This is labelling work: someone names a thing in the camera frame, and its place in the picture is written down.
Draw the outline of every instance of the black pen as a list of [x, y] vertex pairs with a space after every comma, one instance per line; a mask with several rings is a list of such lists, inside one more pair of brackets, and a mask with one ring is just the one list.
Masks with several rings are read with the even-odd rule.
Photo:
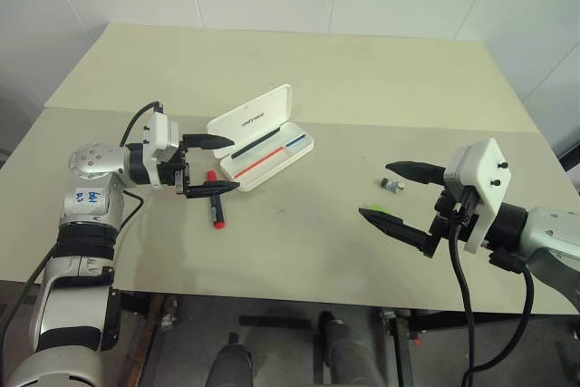
[[[215, 171], [208, 171], [208, 181], [217, 181]], [[214, 228], [223, 228], [226, 226], [224, 221], [224, 211], [221, 209], [221, 201], [219, 195], [212, 195], [209, 197], [209, 204], [211, 205], [211, 220], [214, 222]]]

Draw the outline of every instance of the pen case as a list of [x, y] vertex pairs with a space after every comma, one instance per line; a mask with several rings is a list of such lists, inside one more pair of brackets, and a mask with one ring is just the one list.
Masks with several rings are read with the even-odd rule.
[[288, 121], [291, 107], [292, 89], [286, 84], [208, 123], [208, 133], [235, 142], [213, 152], [239, 190], [255, 188], [314, 148], [312, 136]]

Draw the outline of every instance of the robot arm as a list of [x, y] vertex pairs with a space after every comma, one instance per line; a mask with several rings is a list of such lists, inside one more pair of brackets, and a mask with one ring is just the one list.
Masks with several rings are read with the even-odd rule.
[[183, 135], [155, 111], [143, 142], [115, 147], [89, 144], [70, 159], [57, 243], [46, 263], [30, 325], [33, 355], [8, 385], [101, 386], [99, 351], [119, 337], [121, 293], [112, 287], [116, 237], [121, 230], [123, 190], [137, 184], [175, 186], [186, 198], [235, 189], [228, 181], [189, 185], [190, 147], [217, 149], [233, 142], [212, 135]]
[[[360, 208], [380, 231], [432, 257], [440, 239], [449, 236], [454, 220], [465, 219], [459, 240], [466, 242], [467, 251], [486, 247], [491, 251], [489, 263], [514, 272], [524, 262], [536, 278], [580, 311], [580, 215], [547, 208], [528, 212], [502, 202], [511, 174], [494, 140], [460, 150], [446, 169], [409, 161], [386, 168], [419, 183], [439, 184], [444, 190], [435, 204], [437, 214], [429, 233], [387, 213]], [[471, 211], [461, 217], [459, 212], [466, 206]]]

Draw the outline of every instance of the floor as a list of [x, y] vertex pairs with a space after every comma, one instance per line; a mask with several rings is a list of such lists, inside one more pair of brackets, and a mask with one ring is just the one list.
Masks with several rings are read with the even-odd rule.
[[[0, 282], [0, 311], [19, 285]], [[13, 322], [5, 346], [5, 373], [11, 373], [29, 353], [27, 330], [34, 296], [28, 298]], [[382, 333], [378, 309], [357, 305], [323, 305], [245, 298], [184, 296], [179, 299], [179, 321], [166, 333], [158, 332], [141, 386], [203, 386], [213, 358], [229, 332], [240, 334], [253, 355], [256, 387], [284, 387], [329, 382], [316, 345], [318, 314], [331, 310], [348, 322], [386, 372], [389, 387], [398, 385], [392, 339]], [[294, 320], [285, 326], [240, 325], [240, 315]], [[573, 336], [575, 316], [533, 319], [518, 348], [497, 368], [478, 374], [477, 387], [580, 385], [580, 343]], [[140, 315], [123, 312], [121, 339], [103, 353], [105, 385], [118, 384], [143, 326]], [[478, 327], [478, 361], [488, 359], [508, 340], [515, 322]], [[410, 342], [416, 387], [459, 385], [467, 363], [465, 329], [432, 331]]]

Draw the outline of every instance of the beige tabletop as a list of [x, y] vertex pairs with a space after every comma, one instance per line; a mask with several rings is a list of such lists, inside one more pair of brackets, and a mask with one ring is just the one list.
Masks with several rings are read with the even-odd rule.
[[[323, 59], [333, 68], [311, 71]], [[10, 199], [0, 213], [0, 279], [25, 280], [53, 244], [75, 148], [118, 143], [130, 112], [155, 99], [182, 113], [175, 117], [182, 132], [201, 132], [210, 117], [280, 82], [295, 85], [293, 118], [315, 138], [314, 150], [251, 192], [226, 194], [223, 230], [211, 226], [205, 198], [136, 189], [146, 207], [119, 237], [117, 287], [460, 310], [444, 245], [428, 259], [386, 237], [357, 208], [380, 205], [427, 229], [440, 187], [408, 182], [394, 195], [378, 186], [389, 175], [384, 165], [444, 166], [457, 147], [488, 137], [512, 170], [507, 202], [580, 210], [546, 141], [479, 44], [115, 25], [0, 171], [0, 192]], [[352, 95], [357, 82], [364, 92]], [[188, 160], [194, 181], [218, 168], [208, 151], [192, 150]], [[132, 207], [128, 199], [126, 213]], [[487, 255], [461, 253], [474, 309], [521, 311], [523, 279], [491, 266]], [[575, 312], [537, 281], [535, 311]]]

